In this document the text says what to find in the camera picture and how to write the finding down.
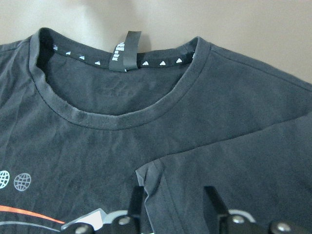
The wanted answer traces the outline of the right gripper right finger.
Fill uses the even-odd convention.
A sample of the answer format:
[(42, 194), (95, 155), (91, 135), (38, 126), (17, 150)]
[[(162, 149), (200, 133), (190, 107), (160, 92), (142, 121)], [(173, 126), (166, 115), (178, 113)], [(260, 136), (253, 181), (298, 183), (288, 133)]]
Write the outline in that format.
[(228, 208), (214, 186), (203, 188), (203, 216), (210, 234), (223, 233), (222, 223), (229, 215)]

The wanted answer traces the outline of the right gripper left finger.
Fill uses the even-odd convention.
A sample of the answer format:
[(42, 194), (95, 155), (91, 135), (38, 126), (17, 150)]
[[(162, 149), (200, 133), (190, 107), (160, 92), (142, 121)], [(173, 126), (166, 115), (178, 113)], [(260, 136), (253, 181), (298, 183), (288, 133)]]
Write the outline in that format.
[(135, 186), (131, 195), (131, 200), (126, 215), (128, 223), (126, 224), (127, 234), (140, 234), (141, 218), (142, 218), (142, 206), (144, 199), (144, 187)]

